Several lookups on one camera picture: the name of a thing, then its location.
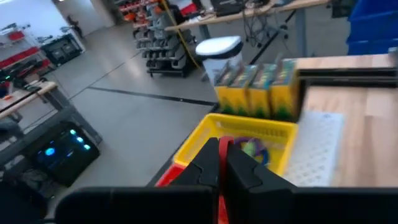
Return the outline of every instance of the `white trash can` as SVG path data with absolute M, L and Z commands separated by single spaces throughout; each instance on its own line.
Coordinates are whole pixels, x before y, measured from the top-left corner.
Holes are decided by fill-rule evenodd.
M 231 67 L 242 61 L 242 48 L 240 36 L 211 38 L 198 44 L 196 54 L 203 59 L 203 66 L 212 85 L 227 61 Z

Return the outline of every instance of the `yellow plastic basket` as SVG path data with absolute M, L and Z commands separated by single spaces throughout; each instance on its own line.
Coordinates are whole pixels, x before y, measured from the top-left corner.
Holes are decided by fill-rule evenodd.
M 174 155 L 174 162 L 188 166 L 209 138 L 234 136 L 262 139 L 268 148 L 268 168 L 282 175 L 290 158 L 297 125 L 294 123 L 210 113 L 203 118 Z

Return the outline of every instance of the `gray floor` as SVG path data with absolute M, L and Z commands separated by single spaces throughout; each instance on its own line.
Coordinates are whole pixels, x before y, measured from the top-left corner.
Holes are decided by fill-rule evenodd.
M 307 10 L 309 52 L 317 56 L 345 55 L 349 24 L 346 19 L 330 19 L 325 6 Z M 287 13 L 278 15 L 280 21 Z M 243 22 L 210 26 L 213 37 L 240 35 Z M 278 37 L 259 62 L 272 62 L 278 52 L 295 55 L 294 18 L 288 24 L 287 50 Z M 192 29 L 200 36 L 198 29 Z M 93 90 L 116 90 L 216 101 L 208 83 L 200 81 L 200 72 L 188 78 L 155 77 L 146 74 L 145 63 L 132 42 L 130 25 L 103 29 L 86 37 L 87 51 L 47 75 L 71 98 L 81 114 L 102 134 L 101 156 L 87 168 L 73 186 L 53 201 L 55 204 L 71 190 L 84 186 L 143 186 L 150 181 L 165 160 L 210 110 L 209 106 L 132 96 Z M 244 46 L 243 57 L 250 61 L 257 48 Z M 22 108 L 23 128 L 31 129 L 54 113 L 39 100 Z

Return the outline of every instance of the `desk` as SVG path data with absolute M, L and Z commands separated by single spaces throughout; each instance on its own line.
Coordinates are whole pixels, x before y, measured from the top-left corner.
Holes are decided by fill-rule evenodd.
M 392 68 L 388 55 L 299 58 L 301 69 Z M 333 185 L 398 185 L 398 91 L 390 88 L 311 86 L 305 110 L 341 113 L 345 117 Z M 172 156 L 148 185 L 169 168 Z
M 294 0 L 293 2 L 282 6 L 282 7 L 273 7 L 274 1 L 271 0 L 269 4 L 262 6 L 259 10 L 256 11 L 256 14 L 272 14 L 274 12 L 282 12 L 282 11 L 288 11 L 288 10 L 297 10 L 296 12 L 296 18 L 295 18 L 295 23 L 296 23 L 296 32 L 297 32 L 297 53 L 301 57 L 307 57 L 307 38 L 306 38 L 306 25 L 305 25 L 305 8 L 306 7 L 311 7 L 311 6 L 317 6 L 321 4 L 326 4 L 330 0 Z M 245 16 L 251 17 L 254 15 L 254 12 L 252 9 L 246 9 L 245 10 Z M 233 21 L 236 19 L 241 19 L 243 18 L 242 13 L 238 14 L 233 14 L 233 15 L 228 15 L 228 16 L 222 16 L 222 17 L 208 17 L 207 19 L 205 18 L 202 21 L 197 21 L 197 22 L 184 22 L 178 26 L 172 26 L 172 27 L 166 27 L 165 30 L 179 30 L 179 29 L 187 29 L 195 26 L 199 26 L 200 34 L 203 38 L 209 39 L 210 38 L 210 33 L 207 28 L 208 24 L 216 24 L 219 22 L 228 22 L 228 21 Z
M 19 108 L 25 106 L 38 97 L 41 97 L 44 103 L 50 103 L 58 113 L 44 121 L 43 124 L 40 124 L 31 130 L 22 139 L 18 139 L 7 148 L 0 150 L 0 166 L 17 156 L 26 147 L 26 145 L 35 141 L 44 132 L 46 132 L 49 127 L 52 127 L 61 121 L 75 121 L 90 135 L 95 144 L 99 144 L 102 141 L 101 136 L 95 131 L 95 129 L 84 117 L 82 117 L 82 115 L 70 103 L 68 98 L 59 91 L 55 82 L 37 82 L 33 85 L 39 86 L 41 89 L 34 94 L 24 90 L 17 90 L 12 93 L 12 99 L 0 101 L 1 108 L 7 107 L 6 110 L 1 110 L 0 119 L 16 112 Z

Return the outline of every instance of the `perforated board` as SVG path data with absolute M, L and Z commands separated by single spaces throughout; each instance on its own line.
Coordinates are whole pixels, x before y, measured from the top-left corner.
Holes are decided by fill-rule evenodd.
M 284 178 L 300 187 L 330 186 L 343 123 L 342 114 L 304 111 Z

